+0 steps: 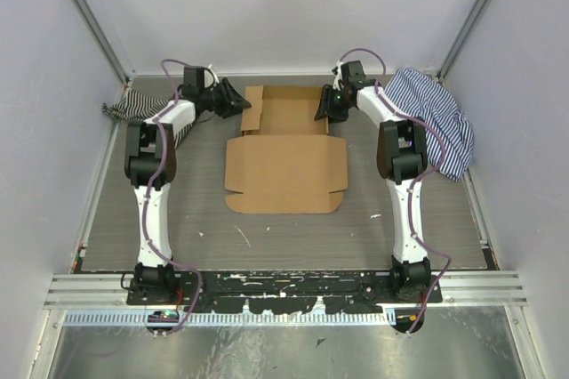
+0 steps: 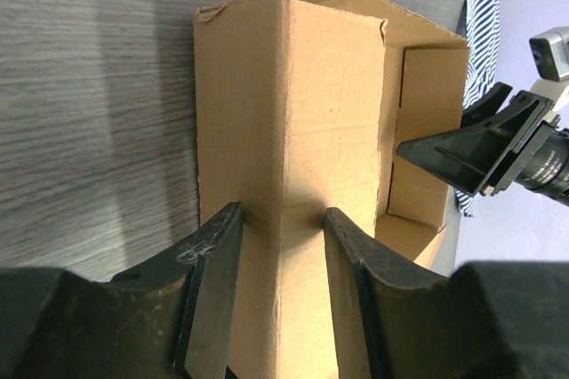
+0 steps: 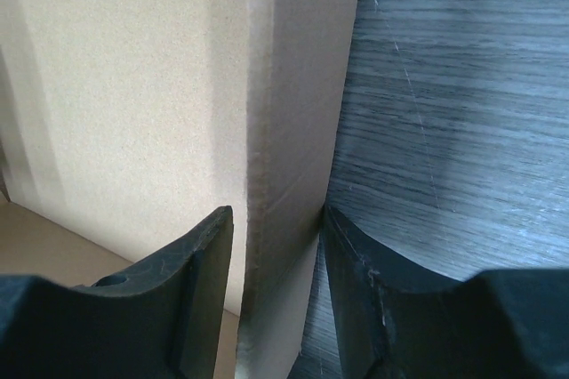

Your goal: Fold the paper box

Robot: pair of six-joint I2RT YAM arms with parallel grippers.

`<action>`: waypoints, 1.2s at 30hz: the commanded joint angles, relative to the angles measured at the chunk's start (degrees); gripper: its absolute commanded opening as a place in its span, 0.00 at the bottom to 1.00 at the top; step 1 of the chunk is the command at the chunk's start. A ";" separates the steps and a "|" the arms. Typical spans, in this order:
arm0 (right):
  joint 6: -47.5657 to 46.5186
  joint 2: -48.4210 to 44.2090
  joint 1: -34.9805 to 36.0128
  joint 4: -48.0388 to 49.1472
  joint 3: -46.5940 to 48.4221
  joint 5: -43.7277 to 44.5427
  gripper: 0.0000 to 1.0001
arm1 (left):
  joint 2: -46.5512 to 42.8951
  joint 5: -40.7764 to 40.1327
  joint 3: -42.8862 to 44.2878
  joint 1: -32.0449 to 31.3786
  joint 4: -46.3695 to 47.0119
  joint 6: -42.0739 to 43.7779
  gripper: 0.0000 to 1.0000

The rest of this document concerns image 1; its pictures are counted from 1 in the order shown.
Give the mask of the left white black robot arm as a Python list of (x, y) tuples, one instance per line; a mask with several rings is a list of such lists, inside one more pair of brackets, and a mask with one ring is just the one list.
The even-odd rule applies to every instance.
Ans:
[(128, 286), (130, 303), (166, 305), (182, 296), (169, 239), (168, 200), (177, 173), (176, 148), (205, 112), (233, 117), (251, 103), (211, 67), (183, 65), (169, 100), (132, 92), (125, 98), (124, 173), (139, 212), (140, 249)]

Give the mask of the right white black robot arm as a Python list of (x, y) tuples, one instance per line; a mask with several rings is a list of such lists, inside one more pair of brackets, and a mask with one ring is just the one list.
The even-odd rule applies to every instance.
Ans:
[(339, 61), (334, 81), (324, 85), (316, 121), (345, 122), (352, 108), (364, 112), (378, 128), (376, 163), (387, 183), (395, 229), (389, 286), (400, 302), (412, 302), (431, 280), (421, 223), (421, 177), (428, 169), (426, 129), (405, 114), (367, 77), (359, 60)]

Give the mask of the brown cardboard box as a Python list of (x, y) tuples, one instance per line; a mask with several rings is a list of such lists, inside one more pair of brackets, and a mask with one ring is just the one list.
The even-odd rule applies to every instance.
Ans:
[(241, 214), (330, 214), (349, 184), (347, 142), (317, 120), (317, 87), (255, 85), (226, 147), (225, 202)]

